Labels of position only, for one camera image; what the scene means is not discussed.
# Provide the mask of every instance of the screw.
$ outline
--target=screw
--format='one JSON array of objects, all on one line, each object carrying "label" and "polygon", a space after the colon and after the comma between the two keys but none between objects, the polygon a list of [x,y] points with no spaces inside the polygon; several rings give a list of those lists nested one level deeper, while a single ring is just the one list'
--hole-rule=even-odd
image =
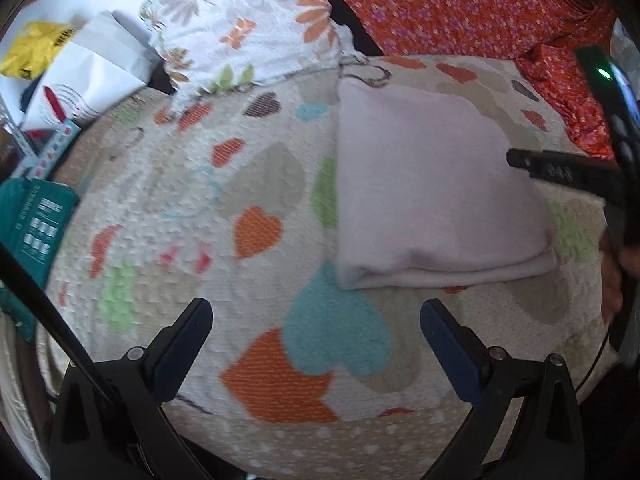
[{"label": "screw", "polygon": [[501,346],[492,346],[489,348],[489,355],[496,361],[502,361],[507,357],[507,351]]},{"label": "screw", "polygon": [[561,355],[558,354],[551,354],[549,356],[549,360],[551,361],[552,364],[554,364],[555,366],[563,366],[564,365],[564,359],[562,359]]},{"label": "screw", "polygon": [[145,349],[142,346],[134,346],[127,352],[127,359],[129,361],[137,361],[145,354]]}]

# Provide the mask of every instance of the yellow plastic bag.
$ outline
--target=yellow plastic bag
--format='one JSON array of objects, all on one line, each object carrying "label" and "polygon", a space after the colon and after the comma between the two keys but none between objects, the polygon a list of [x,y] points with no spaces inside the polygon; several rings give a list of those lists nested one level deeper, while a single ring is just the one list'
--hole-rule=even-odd
[{"label": "yellow plastic bag", "polygon": [[0,74],[36,79],[75,33],[76,30],[65,23],[28,22],[0,62]]}]

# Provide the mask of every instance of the folded pink fabric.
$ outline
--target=folded pink fabric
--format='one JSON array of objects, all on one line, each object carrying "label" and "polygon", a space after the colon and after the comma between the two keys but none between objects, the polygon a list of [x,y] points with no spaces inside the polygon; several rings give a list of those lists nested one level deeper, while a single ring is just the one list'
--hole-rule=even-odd
[{"label": "folded pink fabric", "polygon": [[545,199],[471,102],[353,78],[340,99],[341,286],[475,285],[556,266]]}]

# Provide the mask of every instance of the white floral fabric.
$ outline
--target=white floral fabric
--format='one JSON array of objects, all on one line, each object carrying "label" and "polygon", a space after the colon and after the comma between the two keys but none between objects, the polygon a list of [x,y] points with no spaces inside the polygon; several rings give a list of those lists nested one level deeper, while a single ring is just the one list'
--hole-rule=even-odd
[{"label": "white floral fabric", "polygon": [[171,112],[200,94],[271,84],[354,54],[327,0],[148,0],[140,16],[177,89]]}]

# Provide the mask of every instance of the red floral fabric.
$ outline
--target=red floral fabric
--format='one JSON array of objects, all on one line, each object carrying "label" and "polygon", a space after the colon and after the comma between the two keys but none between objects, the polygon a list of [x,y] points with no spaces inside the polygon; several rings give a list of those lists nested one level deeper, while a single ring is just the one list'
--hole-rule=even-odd
[{"label": "red floral fabric", "polygon": [[591,120],[583,115],[593,108],[585,107],[590,92],[570,55],[571,48],[583,44],[608,47],[615,15],[606,4],[585,11],[571,0],[345,1],[387,55],[516,59],[545,43],[564,48],[556,54],[538,49],[518,66],[562,114],[574,142],[592,155],[610,156],[602,112]]}]

